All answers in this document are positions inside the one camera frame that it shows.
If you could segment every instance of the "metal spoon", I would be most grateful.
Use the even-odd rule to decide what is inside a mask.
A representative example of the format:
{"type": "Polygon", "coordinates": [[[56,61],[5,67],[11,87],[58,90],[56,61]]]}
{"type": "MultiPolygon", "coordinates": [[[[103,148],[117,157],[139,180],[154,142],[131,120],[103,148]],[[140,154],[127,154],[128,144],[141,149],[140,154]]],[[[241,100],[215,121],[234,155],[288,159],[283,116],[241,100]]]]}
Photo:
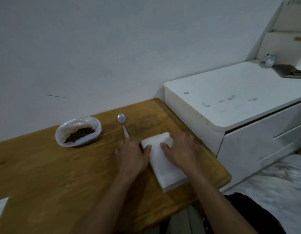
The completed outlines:
{"type": "Polygon", "coordinates": [[[118,117],[117,117],[117,121],[118,121],[119,124],[122,125],[122,127],[123,127],[123,132],[124,132],[124,134],[125,134],[125,137],[126,137],[126,138],[129,138],[129,134],[128,134],[128,132],[127,132],[127,129],[125,128],[125,123],[126,123],[126,121],[127,121],[125,115],[122,114],[122,113],[120,113],[120,114],[118,115],[118,117]]]}

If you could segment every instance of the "dark seeds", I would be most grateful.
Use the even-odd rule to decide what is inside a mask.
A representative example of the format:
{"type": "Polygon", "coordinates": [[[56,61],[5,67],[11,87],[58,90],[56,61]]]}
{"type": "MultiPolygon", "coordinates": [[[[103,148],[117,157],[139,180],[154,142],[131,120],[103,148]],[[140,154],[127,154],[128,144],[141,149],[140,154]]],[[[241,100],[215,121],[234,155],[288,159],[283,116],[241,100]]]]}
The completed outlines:
{"type": "Polygon", "coordinates": [[[89,135],[91,133],[94,133],[94,129],[92,127],[80,128],[76,132],[70,134],[70,136],[65,140],[64,143],[76,142],[77,139],[89,135]]]}

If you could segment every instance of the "folded napkin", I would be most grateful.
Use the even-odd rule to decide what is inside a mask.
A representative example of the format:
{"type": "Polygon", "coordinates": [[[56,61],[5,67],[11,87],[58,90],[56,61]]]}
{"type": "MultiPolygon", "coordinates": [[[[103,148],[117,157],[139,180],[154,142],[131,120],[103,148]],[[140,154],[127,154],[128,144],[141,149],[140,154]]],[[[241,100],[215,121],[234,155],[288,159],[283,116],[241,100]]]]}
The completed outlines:
{"type": "Polygon", "coordinates": [[[169,132],[147,138],[141,144],[144,148],[149,144],[152,145],[150,164],[163,192],[167,192],[187,182],[188,179],[181,169],[172,165],[166,158],[160,147],[161,142],[172,147],[173,139],[169,136],[169,132]]]}

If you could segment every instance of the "wooden tabletop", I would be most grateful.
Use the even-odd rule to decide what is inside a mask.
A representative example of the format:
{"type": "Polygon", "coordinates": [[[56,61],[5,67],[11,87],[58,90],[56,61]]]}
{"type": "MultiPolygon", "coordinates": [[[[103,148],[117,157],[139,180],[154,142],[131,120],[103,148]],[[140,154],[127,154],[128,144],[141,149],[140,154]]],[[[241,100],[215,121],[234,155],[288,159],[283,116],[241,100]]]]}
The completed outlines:
{"type": "MultiPolygon", "coordinates": [[[[81,148],[60,147],[57,126],[0,143],[0,199],[10,197],[0,217],[0,233],[69,233],[100,199],[117,174],[114,150],[124,139],[117,115],[127,117],[132,137],[191,131],[159,99],[94,115],[102,124],[97,141],[81,148]]],[[[231,176],[199,141],[199,162],[220,188],[231,176]]],[[[196,199],[190,185],[163,193],[148,166],[134,182],[115,231],[137,232],[171,216],[196,199]]]]}

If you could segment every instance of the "spoon handle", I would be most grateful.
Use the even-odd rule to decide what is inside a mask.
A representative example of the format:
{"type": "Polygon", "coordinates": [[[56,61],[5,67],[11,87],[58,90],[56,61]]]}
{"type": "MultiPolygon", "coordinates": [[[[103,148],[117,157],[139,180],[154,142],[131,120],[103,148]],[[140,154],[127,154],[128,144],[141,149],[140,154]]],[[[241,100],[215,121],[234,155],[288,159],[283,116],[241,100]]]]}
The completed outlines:
{"type": "Polygon", "coordinates": [[[122,127],[123,127],[123,132],[125,133],[125,137],[129,138],[129,134],[127,132],[127,129],[125,128],[125,125],[122,125],[122,127]]]}

